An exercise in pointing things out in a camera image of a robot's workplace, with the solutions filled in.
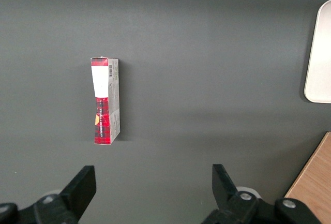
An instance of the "bolt head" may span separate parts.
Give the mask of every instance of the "bolt head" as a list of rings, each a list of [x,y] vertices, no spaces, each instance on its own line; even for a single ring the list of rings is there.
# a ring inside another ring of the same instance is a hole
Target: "bolt head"
[[[77,223],[75,222],[72,218],[67,218],[65,219],[61,224],[74,224],[74,223]]]
[[[289,207],[289,208],[295,208],[296,207],[294,202],[292,202],[291,200],[287,200],[287,199],[283,201],[283,205],[285,207]]]
[[[7,210],[9,210],[9,206],[8,205],[5,205],[5,206],[0,207],[0,214],[4,213]]]
[[[252,196],[250,194],[247,193],[241,193],[240,194],[241,199],[245,200],[245,201],[249,201],[252,199]]]
[[[52,202],[53,200],[54,200],[53,196],[46,196],[41,202],[43,204],[48,204],[48,203]]]

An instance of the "white plate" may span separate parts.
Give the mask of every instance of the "white plate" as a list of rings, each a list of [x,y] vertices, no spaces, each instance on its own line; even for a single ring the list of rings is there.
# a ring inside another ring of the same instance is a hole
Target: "white plate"
[[[312,102],[331,103],[331,0],[317,14],[305,96]]]

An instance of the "gray surface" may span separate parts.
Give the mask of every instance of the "gray surface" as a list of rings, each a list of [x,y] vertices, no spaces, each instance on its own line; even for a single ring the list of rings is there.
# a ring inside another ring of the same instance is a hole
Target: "gray surface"
[[[213,163],[274,201],[331,129],[303,96],[327,0],[1,0],[0,202],[95,165],[84,223],[200,223]],[[122,133],[93,145],[89,58],[118,57]]]

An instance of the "wooden board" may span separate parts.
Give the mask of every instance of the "wooden board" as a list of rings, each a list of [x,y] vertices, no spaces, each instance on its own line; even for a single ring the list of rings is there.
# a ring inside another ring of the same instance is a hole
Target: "wooden board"
[[[285,197],[304,202],[322,223],[331,223],[331,132],[326,133]]]

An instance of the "red tartan box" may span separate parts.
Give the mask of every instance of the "red tartan box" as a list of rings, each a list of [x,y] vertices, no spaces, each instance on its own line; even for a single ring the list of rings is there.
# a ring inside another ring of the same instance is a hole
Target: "red tartan box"
[[[97,103],[94,143],[110,145],[121,130],[119,125],[118,59],[93,57],[91,67]]]

